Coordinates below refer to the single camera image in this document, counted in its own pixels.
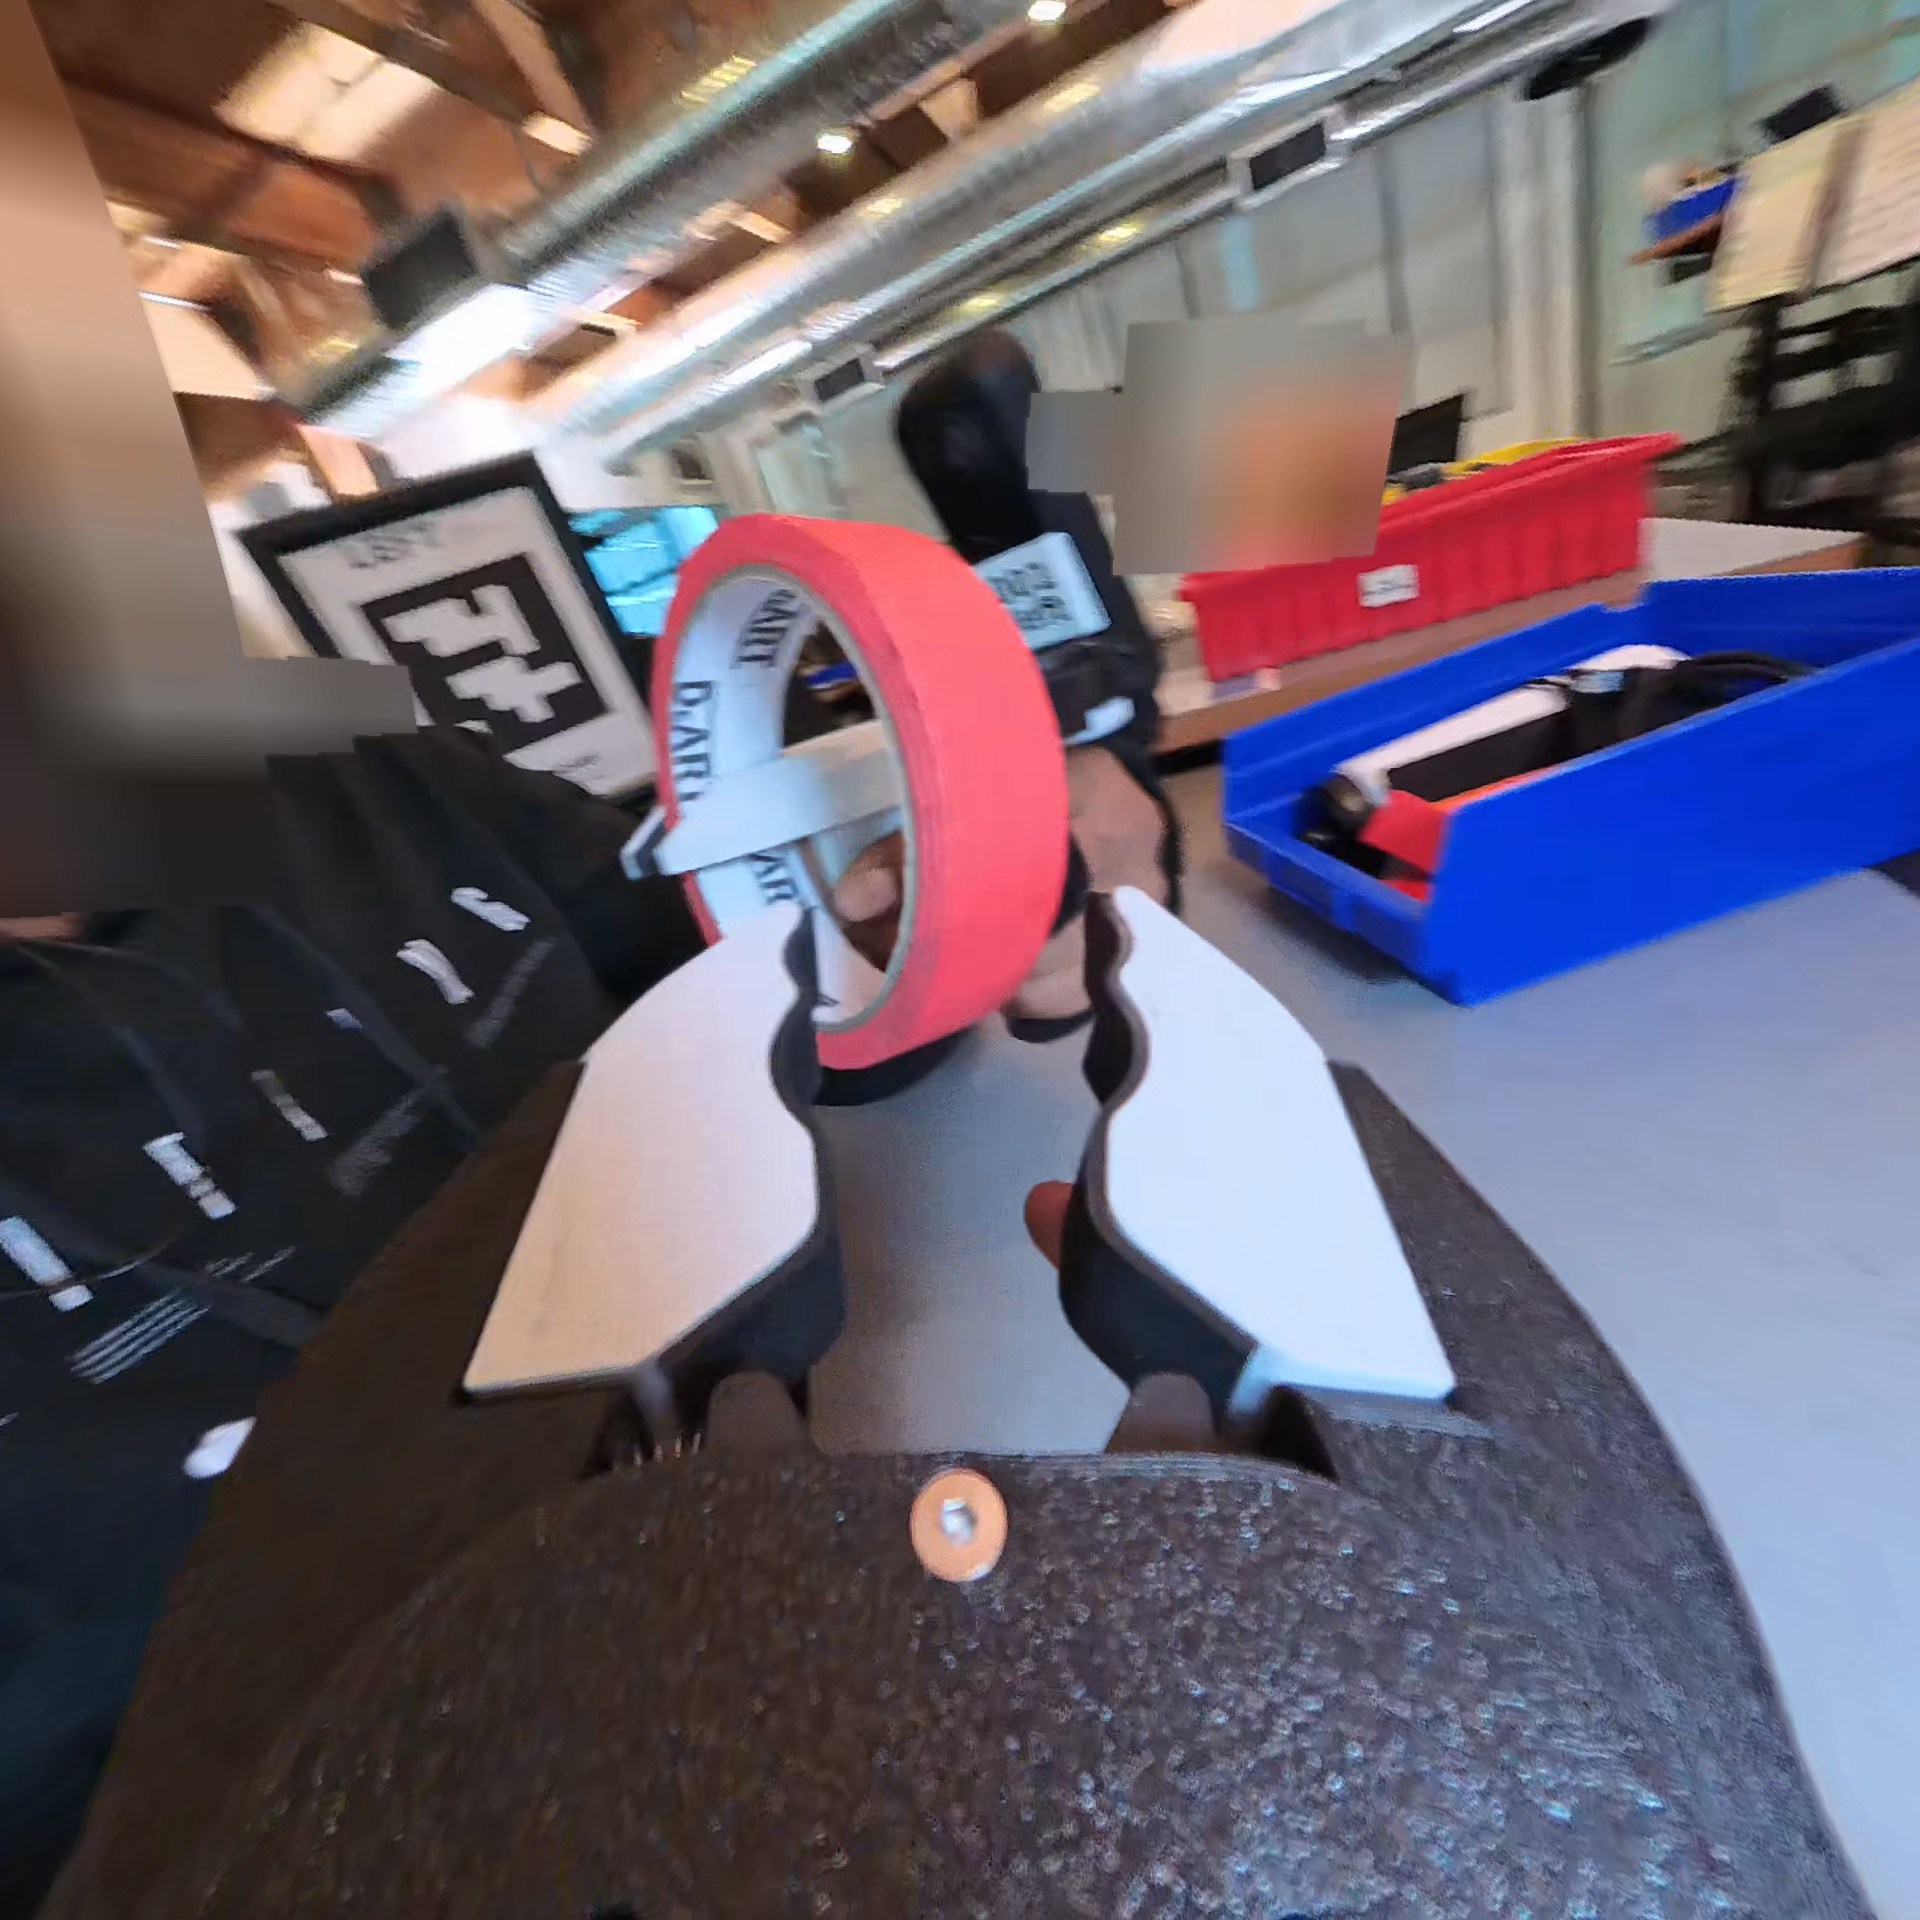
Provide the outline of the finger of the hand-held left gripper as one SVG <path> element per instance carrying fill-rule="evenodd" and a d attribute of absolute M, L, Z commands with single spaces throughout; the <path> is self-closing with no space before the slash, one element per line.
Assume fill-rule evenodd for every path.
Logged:
<path fill-rule="evenodd" d="M 845 727 L 721 774 L 694 799 L 653 810 L 620 849 L 628 880 L 687 876 L 807 842 L 869 820 L 895 820 L 902 777 L 885 727 Z"/>

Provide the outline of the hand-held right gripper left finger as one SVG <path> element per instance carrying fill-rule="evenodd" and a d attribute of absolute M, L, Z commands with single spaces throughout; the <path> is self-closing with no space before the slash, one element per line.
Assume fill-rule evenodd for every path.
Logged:
<path fill-rule="evenodd" d="M 810 917 L 775 905 L 590 1046 L 466 1396 L 627 1384 L 708 1404 L 767 1376 L 810 1400 L 847 1309 L 815 988 Z"/>

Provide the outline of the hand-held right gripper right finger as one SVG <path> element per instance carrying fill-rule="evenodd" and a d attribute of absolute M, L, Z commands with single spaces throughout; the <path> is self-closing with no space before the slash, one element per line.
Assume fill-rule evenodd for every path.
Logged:
<path fill-rule="evenodd" d="M 1274 1396 L 1444 1417 L 1457 1372 L 1329 1055 L 1135 886 L 1085 912 L 1095 1120 L 1062 1213 L 1068 1325 L 1211 1421 Z"/>

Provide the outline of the red tape roll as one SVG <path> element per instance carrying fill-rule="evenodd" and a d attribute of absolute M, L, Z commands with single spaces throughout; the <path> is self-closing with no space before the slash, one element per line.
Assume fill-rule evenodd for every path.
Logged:
<path fill-rule="evenodd" d="M 673 808 L 779 749 L 885 728 L 895 820 L 674 876 L 708 942 L 775 905 L 811 926 L 814 1018 L 830 1072 L 871 1072 L 995 1015 L 1068 901 L 1066 744 L 1043 672 L 991 586 L 902 527 L 755 513 L 684 564 L 653 648 L 658 804 Z M 891 962 L 831 917 L 831 885 L 902 833 Z"/>

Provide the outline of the blue plastic bin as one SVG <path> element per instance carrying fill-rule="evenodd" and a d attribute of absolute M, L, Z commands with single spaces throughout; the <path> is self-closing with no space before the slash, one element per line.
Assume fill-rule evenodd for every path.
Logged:
<path fill-rule="evenodd" d="M 1913 566 L 1675 580 L 1412 665 L 1239 732 L 1230 852 L 1443 999 L 1475 1006 L 1915 849 Z M 1452 799 L 1430 896 L 1306 832 L 1340 761 L 1629 641 L 1798 674 Z"/>

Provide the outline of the person's left forearm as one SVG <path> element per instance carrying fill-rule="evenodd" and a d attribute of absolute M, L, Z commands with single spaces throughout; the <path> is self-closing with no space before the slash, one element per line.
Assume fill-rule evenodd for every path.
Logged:
<path fill-rule="evenodd" d="M 703 948 L 633 818 L 469 734 L 271 757 L 271 877 L 212 922 L 255 1078 L 347 1204 L 402 1210 Z"/>

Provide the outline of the computer monitor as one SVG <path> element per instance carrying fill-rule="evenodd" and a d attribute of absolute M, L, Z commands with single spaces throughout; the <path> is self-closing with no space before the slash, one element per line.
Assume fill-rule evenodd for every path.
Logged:
<path fill-rule="evenodd" d="M 617 631 L 647 640 L 660 636 L 684 564 L 721 520 L 721 511 L 706 504 L 566 517 Z"/>

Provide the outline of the fiducial marker sign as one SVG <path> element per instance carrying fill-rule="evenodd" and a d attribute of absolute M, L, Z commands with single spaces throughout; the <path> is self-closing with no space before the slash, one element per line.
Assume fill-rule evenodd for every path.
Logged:
<path fill-rule="evenodd" d="M 421 727 L 623 799 L 655 727 L 585 549 L 531 449 L 237 535 L 321 655 L 395 665 Z"/>

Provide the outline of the pink red plastic piece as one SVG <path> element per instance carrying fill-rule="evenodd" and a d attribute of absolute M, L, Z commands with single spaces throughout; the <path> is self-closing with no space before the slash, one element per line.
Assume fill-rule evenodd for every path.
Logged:
<path fill-rule="evenodd" d="M 1357 832 L 1357 842 L 1379 855 L 1386 885 L 1427 901 L 1443 865 L 1457 804 L 1388 789 Z"/>

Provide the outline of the white tube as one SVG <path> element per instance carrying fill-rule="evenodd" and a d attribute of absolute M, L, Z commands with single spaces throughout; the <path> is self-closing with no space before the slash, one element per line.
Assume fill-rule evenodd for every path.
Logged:
<path fill-rule="evenodd" d="M 1663 645 L 1631 641 L 1555 674 L 1530 679 L 1493 698 L 1346 757 L 1306 802 L 1306 832 L 1354 841 L 1393 793 L 1441 802 L 1541 773 L 1595 740 L 1629 693 L 1658 681 L 1690 655 Z"/>

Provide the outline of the red plastic crate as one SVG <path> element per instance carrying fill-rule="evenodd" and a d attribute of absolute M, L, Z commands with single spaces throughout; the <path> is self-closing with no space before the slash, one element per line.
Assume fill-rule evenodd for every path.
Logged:
<path fill-rule="evenodd" d="M 1642 566 L 1675 433 L 1557 442 L 1390 502 L 1365 557 L 1181 578 L 1211 681 L 1234 681 Z"/>

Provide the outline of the whiteboard easel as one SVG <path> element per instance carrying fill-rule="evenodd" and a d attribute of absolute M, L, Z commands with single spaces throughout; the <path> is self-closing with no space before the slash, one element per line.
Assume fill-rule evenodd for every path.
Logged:
<path fill-rule="evenodd" d="M 1753 158 L 1717 254 L 1737 316 L 1719 462 L 1741 518 L 1915 546 L 1892 509 L 1917 409 L 1915 84 Z"/>

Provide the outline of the silver air duct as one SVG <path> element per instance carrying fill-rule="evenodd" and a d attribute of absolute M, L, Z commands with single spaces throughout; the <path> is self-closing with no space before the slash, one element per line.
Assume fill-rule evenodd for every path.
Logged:
<path fill-rule="evenodd" d="M 985 271 L 1029 237 L 1078 232 L 1100 207 L 1190 172 L 1284 103 L 1361 87 L 1444 26 L 1453 6 L 1412 26 L 1396 13 L 1396 4 L 1178 6 L 564 375 L 539 398 L 541 417 L 558 433 L 597 436 L 607 462 L 678 441 L 790 368 L 875 342 L 895 310 Z M 722 133 L 775 133 L 767 109 L 798 109 L 799 84 L 825 80 L 828 57 L 861 55 L 878 68 L 883 53 L 906 47 L 901 25 L 955 21 L 948 4 L 845 8 L 796 42 L 796 61 L 758 71 L 721 116 L 614 159 L 551 200 L 537 224 L 508 231 L 505 270 L 453 285 L 419 324 L 317 368 L 290 406 L 350 439 L 379 436 L 461 382 L 419 348 L 441 319 L 505 289 L 524 295 L 508 349 L 541 338 L 574 295 L 601 282 L 614 250 L 662 237 L 665 215 L 690 207 L 698 174 L 717 174 L 724 159 Z"/>

